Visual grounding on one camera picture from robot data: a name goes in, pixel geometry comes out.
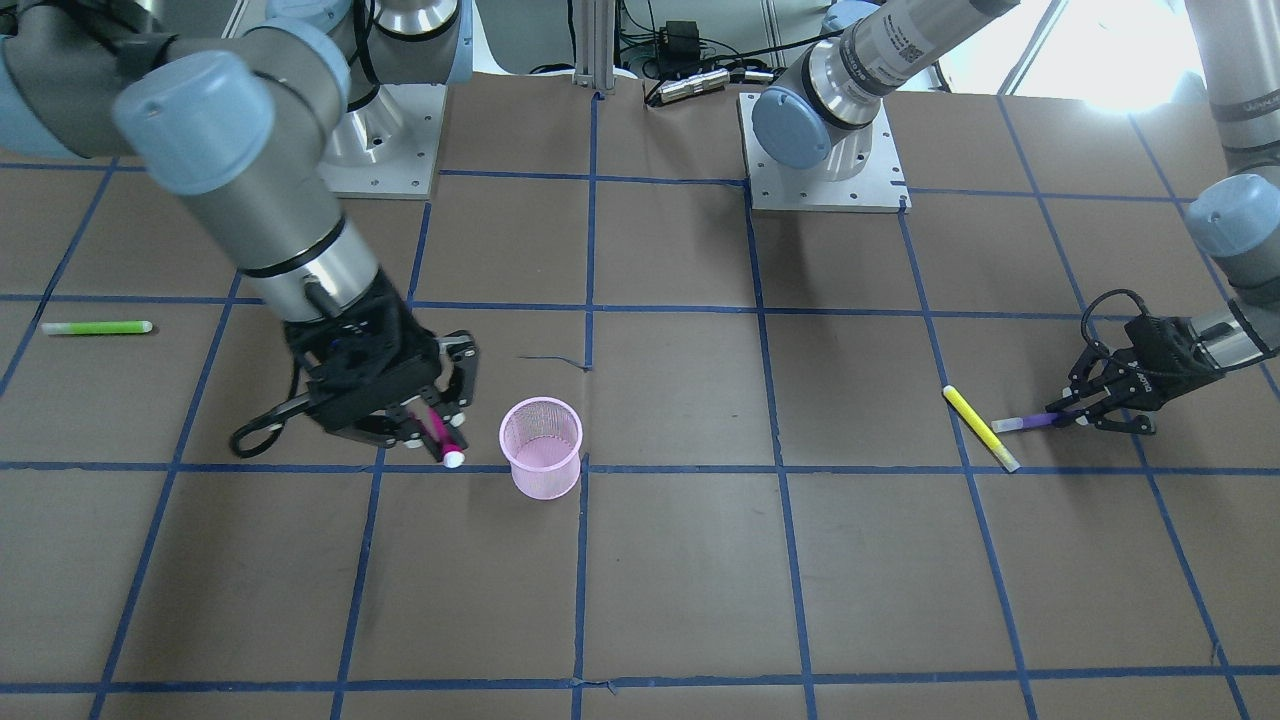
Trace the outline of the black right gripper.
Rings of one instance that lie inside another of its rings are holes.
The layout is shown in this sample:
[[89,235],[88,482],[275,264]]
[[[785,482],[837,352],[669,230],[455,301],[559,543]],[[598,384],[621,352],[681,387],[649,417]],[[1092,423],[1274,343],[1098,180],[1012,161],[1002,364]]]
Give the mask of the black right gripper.
[[[285,342],[307,377],[307,418],[328,434],[379,448],[440,450],[404,406],[442,373],[436,337],[415,320],[387,273],[376,272],[348,307],[314,275],[303,281],[303,296],[320,318],[288,322]],[[451,363],[440,416],[461,427],[474,404],[480,351],[467,331],[442,336],[440,351]]]

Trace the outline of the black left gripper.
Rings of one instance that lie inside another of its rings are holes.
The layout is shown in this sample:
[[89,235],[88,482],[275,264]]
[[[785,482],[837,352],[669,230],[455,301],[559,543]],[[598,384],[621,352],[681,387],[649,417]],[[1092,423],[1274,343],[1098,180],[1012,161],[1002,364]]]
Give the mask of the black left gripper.
[[[1139,315],[1124,325],[1130,345],[1112,351],[1097,341],[1087,345],[1068,373],[1062,397],[1050,405],[1052,427],[1070,424],[1129,436],[1155,436],[1157,411],[1105,407],[1088,398],[1106,391],[1108,406],[1164,406],[1220,380],[1219,369],[1198,345],[1189,322],[1176,316]],[[1103,373],[1094,369],[1102,365]]]

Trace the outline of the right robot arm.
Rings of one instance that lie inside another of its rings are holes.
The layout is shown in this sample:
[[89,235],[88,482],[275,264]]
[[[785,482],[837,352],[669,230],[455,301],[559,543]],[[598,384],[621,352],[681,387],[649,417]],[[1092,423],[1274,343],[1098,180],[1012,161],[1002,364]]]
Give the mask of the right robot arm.
[[237,429],[238,457],[305,415],[456,468],[479,351],[421,327],[320,167],[390,85],[472,73],[471,1],[271,1],[232,38],[187,37],[160,4],[19,1],[3,36],[3,146],[137,156],[280,318],[288,398]]

